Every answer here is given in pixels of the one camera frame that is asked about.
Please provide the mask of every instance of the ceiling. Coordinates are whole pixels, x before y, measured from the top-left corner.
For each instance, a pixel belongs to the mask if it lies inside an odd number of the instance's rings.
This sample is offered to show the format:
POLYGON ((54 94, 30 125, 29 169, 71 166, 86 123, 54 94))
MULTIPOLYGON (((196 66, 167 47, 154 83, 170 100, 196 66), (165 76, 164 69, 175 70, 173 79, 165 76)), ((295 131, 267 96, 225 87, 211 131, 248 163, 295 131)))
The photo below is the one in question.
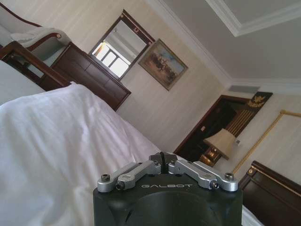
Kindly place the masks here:
POLYGON ((233 81, 301 83, 301 0, 157 2, 233 81))

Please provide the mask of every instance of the bed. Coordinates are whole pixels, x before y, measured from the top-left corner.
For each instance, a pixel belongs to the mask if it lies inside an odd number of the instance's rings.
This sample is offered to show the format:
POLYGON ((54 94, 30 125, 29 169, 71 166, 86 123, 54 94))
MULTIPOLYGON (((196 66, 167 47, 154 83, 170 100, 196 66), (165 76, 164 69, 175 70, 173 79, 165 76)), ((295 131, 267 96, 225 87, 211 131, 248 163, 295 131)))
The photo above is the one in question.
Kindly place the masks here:
MULTIPOLYGON (((93 225, 100 175, 159 149, 86 87, 18 44, 0 59, 12 52, 65 87, 45 92, 0 61, 0 225, 93 225)), ((242 212, 243 225, 262 225, 246 207, 242 212)))
POLYGON ((243 190, 244 206, 264 225, 301 225, 299 184, 253 161, 239 187, 243 190))

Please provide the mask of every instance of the crown molding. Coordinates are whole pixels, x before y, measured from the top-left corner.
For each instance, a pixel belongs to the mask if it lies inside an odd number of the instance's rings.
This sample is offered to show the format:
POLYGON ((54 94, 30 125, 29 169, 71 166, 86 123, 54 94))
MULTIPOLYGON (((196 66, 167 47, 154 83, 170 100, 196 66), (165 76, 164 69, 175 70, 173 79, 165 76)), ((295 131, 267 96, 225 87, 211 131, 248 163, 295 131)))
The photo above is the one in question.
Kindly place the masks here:
POLYGON ((217 62, 213 55, 203 44, 191 33, 175 13, 163 0, 144 0, 163 21, 182 39, 187 47, 196 54, 211 73, 226 88, 230 87, 232 78, 217 62))
POLYGON ((235 37, 301 17, 299 2, 255 20, 240 23, 223 0, 206 0, 206 2, 235 37))
POLYGON ((258 91, 301 95, 301 79, 233 79, 233 85, 259 86, 258 91))
POLYGON ((191 33, 163 0, 144 0, 205 64, 211 73, 228 89, 231 85, 259 86, 259 91, 286 95, 301 95, 301 79, 238 79, 232 78, 191 33))

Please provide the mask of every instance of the bolt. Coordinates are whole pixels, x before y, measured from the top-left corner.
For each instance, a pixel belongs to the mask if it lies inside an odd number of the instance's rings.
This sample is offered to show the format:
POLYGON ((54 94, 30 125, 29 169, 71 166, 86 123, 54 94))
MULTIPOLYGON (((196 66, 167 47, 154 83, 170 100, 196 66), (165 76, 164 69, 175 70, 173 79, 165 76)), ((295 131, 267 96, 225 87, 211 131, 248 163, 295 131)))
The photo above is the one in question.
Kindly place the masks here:
POLYGON ((118 181, 116 184, 116 189, 119 191, 125 189, 125 187, 126 187, 126 185, 124 184, 123 181, 118 181))
POLYGON ((220 187, 220 185, 215 180, 211 181, 209 186, 211 187, 211 189, 218 189, 220 187))
POLYGON ((108 182, 110 180, 110 175, 109 174, 102 174, 101 180, 102 180, 102 182, 108 182))
POLYGON ((233 173, 225 173, 225 178, 229 181, 234 180, 234 174, 233 173))

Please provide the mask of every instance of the picture frame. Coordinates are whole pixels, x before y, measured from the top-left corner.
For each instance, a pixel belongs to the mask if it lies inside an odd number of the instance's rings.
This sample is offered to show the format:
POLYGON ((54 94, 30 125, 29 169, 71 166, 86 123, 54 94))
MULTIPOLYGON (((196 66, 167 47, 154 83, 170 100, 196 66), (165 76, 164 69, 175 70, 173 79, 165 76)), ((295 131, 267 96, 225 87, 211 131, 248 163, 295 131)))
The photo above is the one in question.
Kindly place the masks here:
POLYGON ((168 91, 188 69, 161 39, 151 46, 139 65, 168 91))

